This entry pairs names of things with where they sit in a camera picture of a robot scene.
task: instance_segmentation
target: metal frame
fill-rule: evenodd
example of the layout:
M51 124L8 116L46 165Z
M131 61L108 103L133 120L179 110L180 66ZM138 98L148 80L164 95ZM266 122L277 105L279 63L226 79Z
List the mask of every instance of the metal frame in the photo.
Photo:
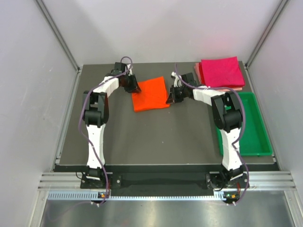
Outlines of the metal frame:
M253 52L251 53L246 66L249 68L256 58L257 54L259 53L261 47L263 46L264 42L266 41L268 35L270 34L272 28L280 18L283 10L286 8L289 0L281 0L280 4L278 5L276 11L274 12L274 15L272 16L271 20L269 21L268 25L266 26L262 36L260 37L259 41L257 42L257 45L255 46Z
M57 144L56 155L54 157L53 167L56 163L60 161L60 156L63 148L64 139L67 132L67 126L71 115L71 110L73 107L73 102L76 95L76 90L78 88L80 68L76 63L72 53L70 52L66 42L64 41L59 29L57 28L55 22L53 21L50 13L48 12L43 0L34 0L41 10L43 16L45 17L47 23L49 24L51 30L53 31L55 37L57 38L59 44L63 48L67 57L69 58L72 66L77 70L77 76L75 77L72 91L69 98L69 105L66 108L64 122L62 126L62 132ZM271 18L269 24L267 25L264 33L262 34L260 40L258 41L256 47L254 48L252 54L250 55L248 62L246 64L246 69L248 72L249 80L252 80L249 72L249 67L260 51L262 45L266 41L268 35L270 34L273 26L276 24L278 18L282 14L289 0L281 0L279 6L277 7L273 17ZM35 227L40 226L43 212L45 209L47 199L67 199L66 194L68 193L70 197L74 200L75 197L81 197L80 200L90 200L91 198L96 198L96 193L103 193L104 190L90 190L90 189L80 189L81 180L78 179L75 173L43 173L41 181L37 190L35 207L30 219L28 226ZM303 207L298 196L294 181L292 179L290 172L282 171L265 171L265 172L251 172L250 173L250 188L248 191L284 191L285 197L293 217L296 227L303 226ZM214 193L213 196L182 196L182 197L144 197L144 196L110 196L108 200L222 200L221 193Z
M62 49L64 50L65 54L67 55L68 59L70 60L72 66L75 68L76 71L80 70L80 67L78 66L76 60L74 59L70 49L68 48L65 40L63 39L57 25L53 21L52 16L48 12L43 0L34 0L36 4L38 5L39 9L41 10L43 16L45 17L48 25L50 26L51 30L53 31L55 37L57 38L59 44L61 45Z
M36 204L28 226L38 227L42 220L46 200L81 200L90 201L95 199L96 193L105 193L105 190L80 189L81 180L76 177L75 173L43 173ZM265 171L250 173L251 191L284 191L285 196L293 216L296 227L302 226L302 205L298 199L296 187L288 171ZM166 196L166 197L149 197L149 196L110 196L109 201L222 201L223 192L214 192L213 195L207 196Z
M79 85L79 81L80 81L80 75L81 75L82 69L80 69L73 81L73 85L71 88L71 93L68 99L68 105L65 109L65 113L64 113L64 119L63 119L63 125L62 125L62 129L60 132L60 136L59 136L59 140L56 146L56 153L53 159L53 164L51 166L51 169L53 170L56 164L59 164L60 162L60 157L62 154L62 150L63 150L63 145L64 145L64 140L66 137L66 133L67 133L67 128L68 128L68 124L70 122L70 118L71 118L71 111L75 102L75 98L76 98L76 93L77 93L77 88Z
M43 173L39 191L98 191L105 192L104 189L92 190L81 189L81 180L75 173ZM248 191L295 191L293 177L288 171L255 171L250 172L250 188Z

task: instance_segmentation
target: orange cloth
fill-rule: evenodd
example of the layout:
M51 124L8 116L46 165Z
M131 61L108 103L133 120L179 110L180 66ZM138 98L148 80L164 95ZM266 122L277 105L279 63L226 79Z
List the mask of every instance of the orange cloth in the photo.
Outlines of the orange cloth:
M140 93L132 93L134 111L162 109L169 107L164 77L158 77L143 82L138 82Z

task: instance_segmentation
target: folded cloth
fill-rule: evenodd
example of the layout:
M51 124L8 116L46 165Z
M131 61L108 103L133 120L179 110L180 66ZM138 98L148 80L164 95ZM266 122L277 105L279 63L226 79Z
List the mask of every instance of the folded cloth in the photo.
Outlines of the folded cloth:
M206 86L243 87L245 85L237 57L201 60L201 66Z
M196 72L196 74L198 76L198 79L199 79L200 83L204 84L202 82L202 81L204 81L203 74L201 74L201 71L200 71L200 68L199 68L200 65L201 65L201 63L196 63L195 66L194 66L194 69L195 69L195 72ZM235 91L242 91L241 87L233 87L233 89ZM224 91L224 92L226 92L226 91L229 91L229 90L228 89L220 89L218 91Z
M140 112L169 107L164 77L138 82L140 93L132 93L134 111Z

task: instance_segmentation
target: metal floor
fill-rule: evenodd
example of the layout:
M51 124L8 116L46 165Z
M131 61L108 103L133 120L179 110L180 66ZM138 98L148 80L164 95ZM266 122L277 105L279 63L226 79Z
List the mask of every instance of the metal floor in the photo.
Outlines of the metal floor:
M251 91L246 80L243 91ZM194 62L178 63L179 73L194 73ZM60 165L86 165L88 143L78 132L82 94L100 83L113 64L84 65L71 113ZM174 63L138 63L133 72L138 81L164 76L167 90ZM109 98L109 120L104 133L107 165L220 164L218 139L211 107L191 99L166 109L135 113L131 95L123 88ZM271 156L244 157L248 164L272 164Z
M236 207L221 201L107 201L100 208L47 201L41 227L293 227L284 192L247 192Z

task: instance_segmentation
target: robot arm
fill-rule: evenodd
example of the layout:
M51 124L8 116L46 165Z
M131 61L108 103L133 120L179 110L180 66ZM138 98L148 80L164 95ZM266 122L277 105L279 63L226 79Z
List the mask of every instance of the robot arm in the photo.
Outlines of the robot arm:
M136 77L131 69L127 74L120 76L119 78L112 78L115 75L125 72L129 67L130 65L116 62L115 69L103 80L103 82L106 81L106 83L93 90L85 106L83 120L88 131L89 140L93 143L102 165L105 165L103 155L103 134L109 118L108 97L119 87L124 87L125 91L128 93L141 92ZM88 93L88 91L84 92L83 101L86 99ZM89 144L89 159L87 166L89 167L89 172L87 173L86 178L100 180L102 175L101 164L96 158L91 144Z
M171 75L175 79L174 85L170 88L168 104L182 102L185 97L202 101L212 107L214 123L220 129L223 140L223 170L220 172L225 182L232 181L243 175L243 167L237 151L232 143L239 137L242 124L242 113L238 99L235 94L209 90L206 86L191 89L180 83L177 75ZM182 79L192 86L197 86L192 73L182 75Z
M105 77L103 81L106 81L110 79L111 77ZM102 86L94 89L93 93L96 94L107 94L107 99L108 97L113 93L114 90L119 88L119 80L118 78L111 79L107 83L103 84ZM105 129L106 124L102 124L98 127L98 125L86 125L87 132L89 134L89 140L92 141L92 143L95 146L96 153L98 154L101 162L103 165L105 165L105 159L103 155L103 133ZM95 168L97 169L98 167L101 168L101 164L97 160L92 146L89 144L89 159L87 162L87 165L90 168Z

